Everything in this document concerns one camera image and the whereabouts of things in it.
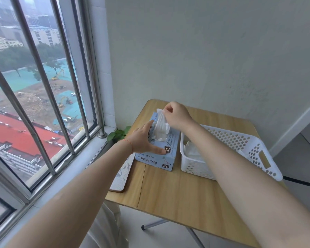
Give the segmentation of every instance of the dirt ground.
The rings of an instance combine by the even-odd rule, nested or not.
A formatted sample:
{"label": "dirt ground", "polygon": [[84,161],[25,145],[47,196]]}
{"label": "dirt ground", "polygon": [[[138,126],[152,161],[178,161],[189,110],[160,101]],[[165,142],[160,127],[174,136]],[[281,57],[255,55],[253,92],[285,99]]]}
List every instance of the dirt ground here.
{"label": "dirt ground", "polygon": [[[67,80],[62,79],[57,79],[55,81],[50,80],[50,85],[52,87],[54,96],[64,91],[68,90],[74,91],[72,82]],[[56,116],[54,114],[54,110],[50,104],[50,101],[48,99],[47,93],[45,91],[42,82],[15,91],[15,95],[32,121],[44,126],[48,126],[54,130],[60,129],[59,125],[53,124],[53,121],[54,119],[56,119]],[[15,112],[14,108],[12,107],[11,103],[4,95],[2,90],[0,90],[0,100],[1,100],[0,101],[1,111],[17,115],[17,113]],[[64,107],[59,109],[63,117],[69,117],[69,116],[71,117],[71,115],[63,114]],[[67,125],[67,128],[73,129],[82,123],[83,122],[81,119],[77,119],[74,123],[69,123]]]}

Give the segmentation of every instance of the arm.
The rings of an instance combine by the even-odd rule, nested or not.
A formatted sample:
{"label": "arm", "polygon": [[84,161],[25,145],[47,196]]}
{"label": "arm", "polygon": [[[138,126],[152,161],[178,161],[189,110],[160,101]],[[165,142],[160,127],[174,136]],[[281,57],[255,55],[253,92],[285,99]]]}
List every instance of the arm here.
{"label": "arm", "polygon": [[6,248],[78,248],[90,229],[117,172],[134,152],[164,149],[148,142],[153,121],[119,141],[68,183],[12,238]]}
{"label": "arm", "polygon": [[262,247],[310,247],[310,212],[272,177],[169,103],[164,115],[188,136]]}

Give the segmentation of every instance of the white plastic basket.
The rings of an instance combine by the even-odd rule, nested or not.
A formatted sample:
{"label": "white plastic basket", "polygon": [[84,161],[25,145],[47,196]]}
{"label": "white plastic basket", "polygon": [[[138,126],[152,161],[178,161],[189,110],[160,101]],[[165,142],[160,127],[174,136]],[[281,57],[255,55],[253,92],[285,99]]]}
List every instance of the white plastic basket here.
{"label": "white plastic basket", "polygon": [[[201,126],[206,128],[220,141],[228,145],[231,149],[243,155],[245,158],[247,158],[259,168],[261,168],[263,171],[265,171],[268,175],[270,175],[277,181],[281,181],[283,179],[282,174],[278,169],[276,163],[273,161],[269,151],[266,149],[263,141],[258,137],[206,125]],[[185,135],[184,133],[182,133],[180,140],[180,152],[182,154],[182,171],[198,175],[200,177],[216,180],[215,176],[212,174],[211,170],[208,168],[205,162],[189,158],[185,155],[184,138]],[[263,151],[271,167],[264,167],[262,160],[259,157],[261,151]]]}

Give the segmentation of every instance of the wooden table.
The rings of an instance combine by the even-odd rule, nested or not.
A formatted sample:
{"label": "wooden table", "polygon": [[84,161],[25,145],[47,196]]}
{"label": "wooden table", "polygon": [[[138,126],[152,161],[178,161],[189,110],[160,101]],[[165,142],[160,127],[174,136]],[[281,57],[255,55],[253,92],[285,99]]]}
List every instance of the wooden table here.
{"label": "wooden table", "polygon": [[[149,100],[128,134],[149,121],[167,102]],[[187,107],[200,124],[259,137],[246,119]],[[228,201],[219,184],[180,169],[179,148],[171,172],[134,160],[123,193],[108,192],[106,199],[235,242],[260,247]]]}

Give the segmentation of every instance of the white pants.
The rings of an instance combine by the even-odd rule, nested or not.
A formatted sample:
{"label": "white pants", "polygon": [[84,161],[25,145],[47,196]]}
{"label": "white pants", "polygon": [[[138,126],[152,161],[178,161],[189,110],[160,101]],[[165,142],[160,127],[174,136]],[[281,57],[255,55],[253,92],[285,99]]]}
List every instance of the white pants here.
{"label": "white pants", "polygon": [[79,248],[128,248],[128,241],[120,231],[114,213],[105,204]]}

